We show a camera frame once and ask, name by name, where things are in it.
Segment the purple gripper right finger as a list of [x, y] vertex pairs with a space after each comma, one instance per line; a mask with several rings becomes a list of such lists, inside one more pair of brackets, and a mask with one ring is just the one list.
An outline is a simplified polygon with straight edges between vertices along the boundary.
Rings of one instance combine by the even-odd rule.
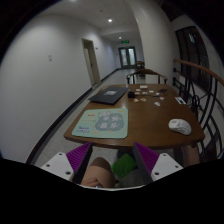
[[137, 167], [145, 184], [157, 181], [182, 169], [167, 153], [158, 154], [139, 143], [133, 145]]

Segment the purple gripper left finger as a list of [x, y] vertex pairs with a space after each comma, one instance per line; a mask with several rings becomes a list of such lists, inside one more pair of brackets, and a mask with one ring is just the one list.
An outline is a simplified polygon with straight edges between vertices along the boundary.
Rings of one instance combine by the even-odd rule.
[[73, 183], [80, 184], [92, 154], [88, 142], [68, 153], [59, 152], [46, 162], [42, 169]]

